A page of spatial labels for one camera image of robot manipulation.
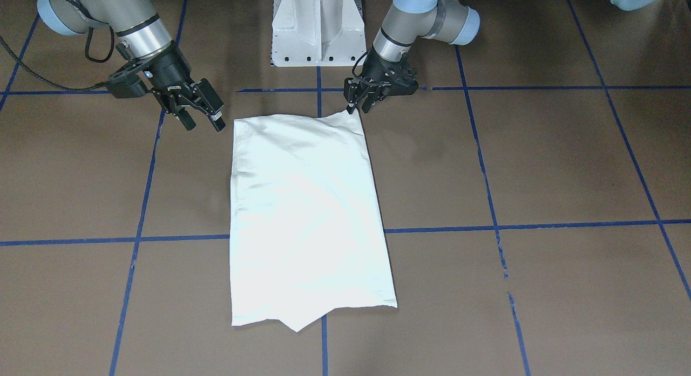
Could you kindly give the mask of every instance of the white mounting bracket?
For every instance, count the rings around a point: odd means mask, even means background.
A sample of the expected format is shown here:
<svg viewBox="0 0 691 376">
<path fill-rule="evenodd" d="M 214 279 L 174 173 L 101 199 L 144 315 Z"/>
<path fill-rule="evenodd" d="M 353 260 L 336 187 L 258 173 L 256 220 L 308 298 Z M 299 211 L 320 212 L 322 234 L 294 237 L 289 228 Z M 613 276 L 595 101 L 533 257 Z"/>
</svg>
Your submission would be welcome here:
<svg viewBox="0 0 691 376">
<path fill-rule="evenodd" d="M 274 0 L 274 66 L 355 64 L 365 53 L 365 24 L 358 7 L 356 0 Z"/>
</svg>

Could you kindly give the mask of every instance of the folded fabric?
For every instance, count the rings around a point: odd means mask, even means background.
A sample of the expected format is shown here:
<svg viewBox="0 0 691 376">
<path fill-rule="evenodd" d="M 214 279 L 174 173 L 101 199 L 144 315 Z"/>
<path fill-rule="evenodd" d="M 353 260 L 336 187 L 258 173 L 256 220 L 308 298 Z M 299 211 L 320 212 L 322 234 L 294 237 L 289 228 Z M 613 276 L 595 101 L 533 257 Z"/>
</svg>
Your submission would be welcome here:
<svg viewBox="0 0 691 376">
<path fill-rule="evenodd" d="M 232 325 L 397 307 L 357 113 L 235 120 L 230 196 Z"/>
</svg>

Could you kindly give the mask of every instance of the robot end effector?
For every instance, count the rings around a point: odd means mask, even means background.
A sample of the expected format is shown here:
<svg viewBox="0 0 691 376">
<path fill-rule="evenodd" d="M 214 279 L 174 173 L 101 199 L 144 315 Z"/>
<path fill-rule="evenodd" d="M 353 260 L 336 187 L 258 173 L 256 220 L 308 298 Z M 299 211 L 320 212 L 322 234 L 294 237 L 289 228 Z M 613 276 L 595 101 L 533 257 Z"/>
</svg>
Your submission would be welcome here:
<svg viewBox="0 0 691 376">
<path fill-rule="evenodd" d="M 195 122 L 186 106 L 204 113 L 220 131 L 225 127 L 223 101 L 207 79 L 190 77 L 190 66 L 158 17 L 149 0 L 39 0 L 45 24 L 62 35 L 79 35 L 109 26 L 121 43 L 116 46 L 126 64 L 111 74 L 106 89 L 116 98 L 137 98 L 147 93 L 139 73 L 145 74 L 151 92 L 166 113 L 175 115 L 187 130 Z"/>
<path fill-rule="evenodd" d="M 362 102 L 362 111 L 367 113 L 387 96 L 412 95 L 417 90 L 416 72 L 407 56 L 418 36 L 465 45 L 478 30 L 479 14 L 458 0 L 393 0 L 361 73 L 355 74 L 354 67 L 353 78 L 345 80 L 348 112 Z"/>
</svg>

